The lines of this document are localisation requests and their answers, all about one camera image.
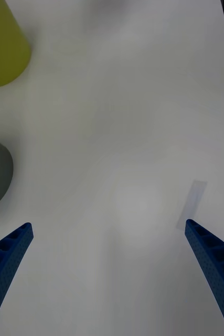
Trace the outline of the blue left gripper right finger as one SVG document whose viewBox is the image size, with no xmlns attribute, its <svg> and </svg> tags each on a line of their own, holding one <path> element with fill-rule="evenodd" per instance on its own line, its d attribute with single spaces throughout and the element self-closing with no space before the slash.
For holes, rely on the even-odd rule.
<svg viewBox="0 0 224 336">
<path fill-rule="evenodd" d="M 185 236 L 224 318 L 224 241 L 192 219 L 186 220 Z"/>
</svg>

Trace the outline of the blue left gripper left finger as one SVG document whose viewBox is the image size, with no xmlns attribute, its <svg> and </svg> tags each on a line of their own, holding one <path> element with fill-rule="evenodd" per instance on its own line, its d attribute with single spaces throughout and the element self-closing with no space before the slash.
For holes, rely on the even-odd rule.
<svg viewBox="0 0 224 336">
<path fill-rule="evenodd" d="M 0 307 L 33 237 L 31 223 L 24 223 L 0 240 Z"/>
</svg>

